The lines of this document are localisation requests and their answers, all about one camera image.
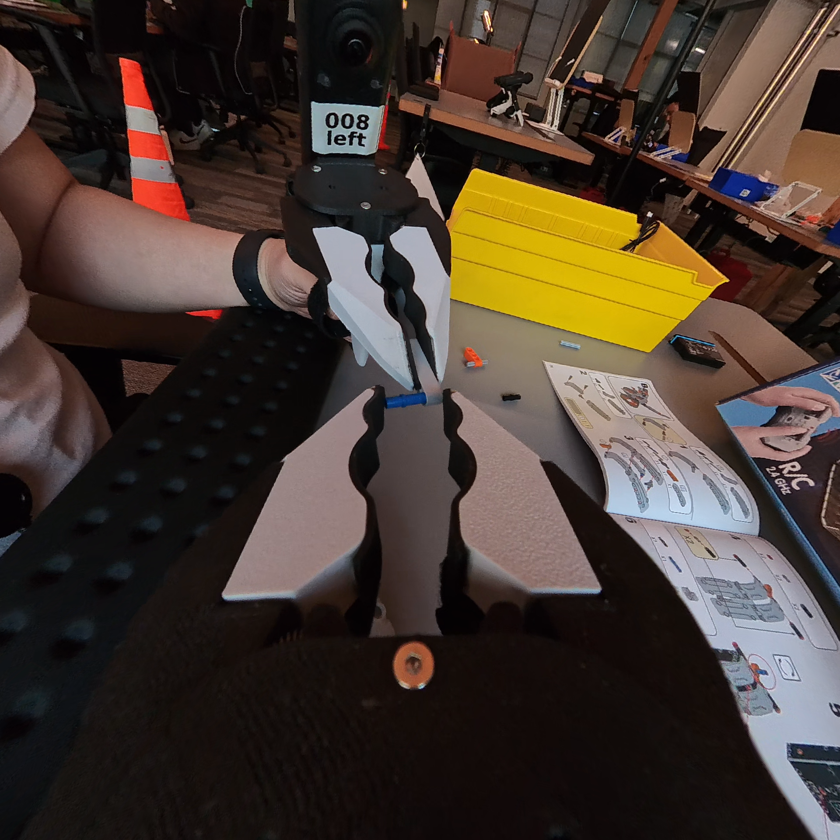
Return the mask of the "idle hand-held gripper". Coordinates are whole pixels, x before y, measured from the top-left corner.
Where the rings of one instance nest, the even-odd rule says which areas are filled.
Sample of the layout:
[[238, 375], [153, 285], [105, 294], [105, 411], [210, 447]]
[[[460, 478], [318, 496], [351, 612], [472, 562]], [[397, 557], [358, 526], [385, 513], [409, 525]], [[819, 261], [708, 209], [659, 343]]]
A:
[[504, 76], [494, 77], [494, 83], [500, 88], [499, 92], [487, 100], [486, 107], [492, 117], [505, 116], [523, 126], [524, 119], [518, 101], [521, 87], [532, 82], [533, 75], [529, 71], [517, 70]]

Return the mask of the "black foam microphone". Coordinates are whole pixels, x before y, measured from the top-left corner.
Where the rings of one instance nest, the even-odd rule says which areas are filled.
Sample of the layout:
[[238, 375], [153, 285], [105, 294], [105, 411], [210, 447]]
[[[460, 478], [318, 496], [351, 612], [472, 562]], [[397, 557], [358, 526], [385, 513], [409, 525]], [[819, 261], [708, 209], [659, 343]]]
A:
[[27, 484], [17, 476], [2, 473], [1, 538], [25, 530], [32, 522], [33, 497]]

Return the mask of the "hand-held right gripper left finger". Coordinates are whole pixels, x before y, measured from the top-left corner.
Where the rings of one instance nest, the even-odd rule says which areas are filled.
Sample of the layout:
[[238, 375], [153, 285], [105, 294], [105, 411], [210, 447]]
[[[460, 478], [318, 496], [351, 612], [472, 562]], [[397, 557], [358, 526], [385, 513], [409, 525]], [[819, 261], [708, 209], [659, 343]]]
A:
[[368, 636], [382, 543], [368, 485], [380, 467], [385, 391], [364, 390], [292, 450], [223, 590], [226, 602], [281, 599], [335, 607]]

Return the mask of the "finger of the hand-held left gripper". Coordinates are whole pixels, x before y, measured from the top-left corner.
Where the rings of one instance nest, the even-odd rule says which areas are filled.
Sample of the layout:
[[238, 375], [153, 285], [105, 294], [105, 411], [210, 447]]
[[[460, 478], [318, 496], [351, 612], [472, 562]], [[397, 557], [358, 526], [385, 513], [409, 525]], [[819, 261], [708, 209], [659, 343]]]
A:
[[330, 308], [350, 331], [357, 363], [363, 366], [373, 358], [394, 380], [417, 390], [403, 327], [368, 270], [368, 243], [341, 227], [316, 227], [313, 234], [329, 270]]
[[385, 243], [385, 273], [403, 291], [404, 313], [438, 382], [448, 359], [450, 263], [445, 225], [405, 225]]

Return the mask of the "wooden table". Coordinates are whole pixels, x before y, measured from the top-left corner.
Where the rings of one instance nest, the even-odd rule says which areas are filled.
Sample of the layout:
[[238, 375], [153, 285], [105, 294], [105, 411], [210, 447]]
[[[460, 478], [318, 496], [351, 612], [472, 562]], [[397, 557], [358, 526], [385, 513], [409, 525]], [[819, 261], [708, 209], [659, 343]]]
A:
[[455, 133], [458, 142], [500, 158], [519, 162], [563, 159], [582, 165], [590, 165], [594, 160], [592, 152], [560, 132], [492, 117], [484, 101], [452, 91], [441, 91], [436, 101], [408, 92], [401, 96], [399, 109], [418, 118], [428, 116], [431, 123]]

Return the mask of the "white paper sheet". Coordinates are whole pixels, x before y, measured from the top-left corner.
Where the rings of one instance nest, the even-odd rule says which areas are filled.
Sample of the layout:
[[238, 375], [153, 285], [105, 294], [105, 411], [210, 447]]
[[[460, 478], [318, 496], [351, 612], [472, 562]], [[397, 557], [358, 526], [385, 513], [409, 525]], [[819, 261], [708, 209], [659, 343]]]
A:
[[445, 221], [446, 216], [438, 201], [429, 173], [424, 164], [424, 159], [419, 153], [415, 154], [413, 162], [406, 172], [406, 178], [413, 184], [418, 195], [421, 198], [427, 199], [435, 213]]

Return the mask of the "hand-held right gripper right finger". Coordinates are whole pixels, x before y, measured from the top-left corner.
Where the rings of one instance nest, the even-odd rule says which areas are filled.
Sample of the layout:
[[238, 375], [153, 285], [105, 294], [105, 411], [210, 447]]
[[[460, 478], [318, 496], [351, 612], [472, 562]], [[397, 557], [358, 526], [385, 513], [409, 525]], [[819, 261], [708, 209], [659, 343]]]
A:
[[443, 395], [451, 503], [437, 626], [472, 634], [498, 603], [524, 608], [601, 585], [541, 459], [458, 392]]

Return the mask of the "open instruction booklet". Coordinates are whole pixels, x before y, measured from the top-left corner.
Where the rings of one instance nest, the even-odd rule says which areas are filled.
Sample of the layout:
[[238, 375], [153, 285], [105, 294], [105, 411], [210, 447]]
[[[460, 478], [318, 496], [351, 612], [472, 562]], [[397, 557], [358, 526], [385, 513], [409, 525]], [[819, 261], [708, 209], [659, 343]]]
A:
[[605, 479], [605, 511], [693, 615], [761, 758], [816, 838], [838, 838], [838, 637], [791, 563], [760, 537], [738, 473], [648, 379], [545, 361]]

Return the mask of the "yellow plastic bin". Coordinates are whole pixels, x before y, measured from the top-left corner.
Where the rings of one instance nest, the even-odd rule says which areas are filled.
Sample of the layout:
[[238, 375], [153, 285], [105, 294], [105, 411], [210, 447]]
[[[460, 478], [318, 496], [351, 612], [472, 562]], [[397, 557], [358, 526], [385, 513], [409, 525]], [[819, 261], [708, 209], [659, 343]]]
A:
[[727, 279], [668, 227], [472, 170], [448, 220], [451, 297], [643, 352]]

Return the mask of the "brown cardboard box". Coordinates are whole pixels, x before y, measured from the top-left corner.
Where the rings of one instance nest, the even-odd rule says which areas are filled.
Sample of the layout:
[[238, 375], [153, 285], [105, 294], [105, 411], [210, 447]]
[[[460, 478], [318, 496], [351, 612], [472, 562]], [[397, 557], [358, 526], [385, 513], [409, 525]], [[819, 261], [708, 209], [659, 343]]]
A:
[[521, 47], [518, 44], [513, 50], [504, 50], [479, 44], [458, 36], [450, 26], [442, 89], [485, 102], [500, 89], [494, 79], [515, 71]]

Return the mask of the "black perforated chair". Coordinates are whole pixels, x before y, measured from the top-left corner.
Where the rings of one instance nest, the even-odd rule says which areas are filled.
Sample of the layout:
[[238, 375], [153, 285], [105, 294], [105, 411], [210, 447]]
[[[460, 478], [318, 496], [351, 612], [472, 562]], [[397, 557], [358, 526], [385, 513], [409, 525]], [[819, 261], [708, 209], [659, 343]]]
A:
[[313, 431], [342, 351], [299, 316], [225, 314], [2, 556], [2, 838], [170, 564]]

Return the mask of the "blue toy robot kit box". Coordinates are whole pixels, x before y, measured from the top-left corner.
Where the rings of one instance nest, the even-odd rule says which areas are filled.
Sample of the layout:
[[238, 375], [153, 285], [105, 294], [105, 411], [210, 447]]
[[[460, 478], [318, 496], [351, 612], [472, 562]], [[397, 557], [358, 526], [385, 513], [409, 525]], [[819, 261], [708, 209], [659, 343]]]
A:
[[720, 402], [717, 410], [812, 565], [839, 595], [839, 361]]

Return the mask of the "blue storage bin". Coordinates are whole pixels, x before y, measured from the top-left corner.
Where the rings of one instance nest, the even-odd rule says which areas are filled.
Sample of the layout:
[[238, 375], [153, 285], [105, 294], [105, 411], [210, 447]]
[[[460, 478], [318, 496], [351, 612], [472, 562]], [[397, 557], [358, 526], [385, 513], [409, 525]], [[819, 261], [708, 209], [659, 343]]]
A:
[[771, 199], [780, 187], [761, 180], [756, 175], [720, 167], [712, 177], [709, 188], [724, 196], [746, 203], [759, 203]]

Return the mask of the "black wristband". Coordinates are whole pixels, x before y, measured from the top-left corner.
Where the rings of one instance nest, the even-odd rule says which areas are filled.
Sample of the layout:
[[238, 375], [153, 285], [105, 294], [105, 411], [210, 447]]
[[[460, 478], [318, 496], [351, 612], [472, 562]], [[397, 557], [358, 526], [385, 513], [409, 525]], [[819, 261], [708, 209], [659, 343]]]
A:
[[280, 307], [266, 294], [259, 280], [259, 251], [270, 238], [283, 239], [282, 231], [259, 229], [243, 234], [233, 256], [236, 287], [248, 305], [260, 311], [279, 311]]

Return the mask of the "person's left hand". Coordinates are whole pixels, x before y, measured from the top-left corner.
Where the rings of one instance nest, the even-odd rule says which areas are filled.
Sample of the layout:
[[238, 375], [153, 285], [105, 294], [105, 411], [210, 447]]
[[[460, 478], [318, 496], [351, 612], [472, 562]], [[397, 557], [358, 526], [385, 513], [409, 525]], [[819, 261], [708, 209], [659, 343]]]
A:
[[308, 299], [318, 279], [289, 257], [283, 238], [268, 238], [262, 243], [257, 273], [263, 291], [278, 308], [311, 317]]

